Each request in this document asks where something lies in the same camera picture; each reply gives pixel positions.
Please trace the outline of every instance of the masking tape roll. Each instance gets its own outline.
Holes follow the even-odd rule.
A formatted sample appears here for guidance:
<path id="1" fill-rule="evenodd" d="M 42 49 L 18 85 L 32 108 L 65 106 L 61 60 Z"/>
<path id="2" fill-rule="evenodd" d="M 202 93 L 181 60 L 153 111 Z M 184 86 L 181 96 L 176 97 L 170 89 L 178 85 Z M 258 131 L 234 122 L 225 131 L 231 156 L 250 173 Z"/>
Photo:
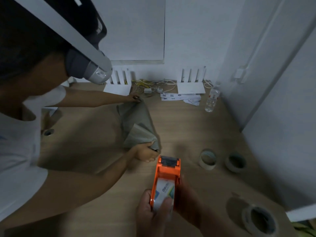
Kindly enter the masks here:
<path id="1" fill-rule="evenodd" d="M 167 197 L 170 197 L 174 200 L 174 191 L 174 180 L 158 178 L 156 184 L 153 210 L 157 212 L 161 204 L 163 203 L 163 200 Z"/>
<path id="2" fill-rule="evenodd" d="M 252 220 L 251 213 L 255 211 L 263 216 L 265 222 L 265 232 L 259 230 Z M 265 208 L 250 205 L 243 209 L 241 213 L 242 221 L 247 229 L 255 237 L 275 237 L 278 232 L 278 223 L 274 216 Z"/>
<path id="3" fill-rule="evenodd" d="M 225 165 L 231 172 L 240 173 L 246 168 L 247 161 L 242 155 L 233 153 L 225 159 Z"/>
<path id="4" fill-rule="evenodd" d="M 210 150 L 203 150 L 198 163 L 203 169 L 212 170 L 216 166 L 216 156 Z"/>

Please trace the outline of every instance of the person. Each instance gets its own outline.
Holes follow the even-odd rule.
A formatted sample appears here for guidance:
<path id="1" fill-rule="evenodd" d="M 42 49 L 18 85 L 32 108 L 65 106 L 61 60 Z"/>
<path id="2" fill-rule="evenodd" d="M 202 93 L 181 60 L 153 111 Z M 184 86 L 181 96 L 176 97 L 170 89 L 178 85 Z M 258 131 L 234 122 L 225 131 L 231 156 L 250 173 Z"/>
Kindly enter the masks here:
<path id="1" fill-rule="evenodd" d="M 96 9 L 90 0 L 81 0 L 80 8 L 74 0 L 45 1 L 64 14 L 81 35 L 97 29 Z M 139 144 L 97 175 L 36 165 L 42 107 L 97 107 L 137 101 L 135 95 L 60 86 L 69 78 L 65 53 L 70 47 L 14 0 L 0 0 L 0 229 L 79 207 L 109 190 L 132 159 L 154 161 L 158 155 L 149 148 L 152 143 Z"/>
<path id="2" fill-rule="evenodd" d="M 204 237 L 235 236 L 207 205 L 203 204 L 197 194 L 181 176 L 176 188 L 174 209 L 187 222 L 198 228 Z M 151 190 L 145 190 L 136 208 L 136 237 L 163 237 L 168 215 L 172 208 L 172 199 L 166 198 L 157 213 L 153 213 L 150 201 Z"/>

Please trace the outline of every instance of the orange tape dispenser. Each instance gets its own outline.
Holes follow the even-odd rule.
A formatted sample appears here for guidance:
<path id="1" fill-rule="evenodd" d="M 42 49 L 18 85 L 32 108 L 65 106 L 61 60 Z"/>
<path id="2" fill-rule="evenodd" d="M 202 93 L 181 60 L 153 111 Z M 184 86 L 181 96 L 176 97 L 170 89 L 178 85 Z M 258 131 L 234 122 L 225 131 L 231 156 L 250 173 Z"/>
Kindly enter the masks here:
<path id="1" fill-rule="evenodd" d="M 155 212 L 158 211 L 165 198 L 170 197 L 174 200 L 176 187 L 180 184 L 180 169 L 180 159 L 162 155 L 158 157 L 150 196 L 150 205 Z"/>

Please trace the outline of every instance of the black hair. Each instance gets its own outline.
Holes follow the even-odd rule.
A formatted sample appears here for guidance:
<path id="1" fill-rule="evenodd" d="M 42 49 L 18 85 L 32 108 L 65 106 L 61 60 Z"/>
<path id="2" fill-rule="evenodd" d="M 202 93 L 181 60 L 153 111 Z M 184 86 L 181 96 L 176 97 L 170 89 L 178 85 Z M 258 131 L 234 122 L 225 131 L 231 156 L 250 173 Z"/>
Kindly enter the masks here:
<path id="1" fill-rule="evenodd" d="M 81 35 L 97 30 L 97 11 L 91 0 L 44 0 Z M 14 0 L 0 0 L 0 80 L 27 73 L 53 52 L 71 45 Z"/>

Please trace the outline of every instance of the white router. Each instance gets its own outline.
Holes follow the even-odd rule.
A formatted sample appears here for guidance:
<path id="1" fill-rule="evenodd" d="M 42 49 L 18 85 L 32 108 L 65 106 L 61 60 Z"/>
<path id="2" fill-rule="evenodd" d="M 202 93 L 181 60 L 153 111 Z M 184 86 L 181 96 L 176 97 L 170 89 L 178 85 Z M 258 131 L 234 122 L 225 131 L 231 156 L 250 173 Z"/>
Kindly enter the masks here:
<path id="1" fill-rule="evenodd" d="M 206 67 L 188 67 L 182 69 L 177 77 L 179 94 L 204 94 L 203 79 Z"/>
<path id="2" fill-rule="evenodd" d="M 132 87 L 129 68 L 113 67 L 112 76 L 106 81 L 104 92 L 128 96 Z"/>

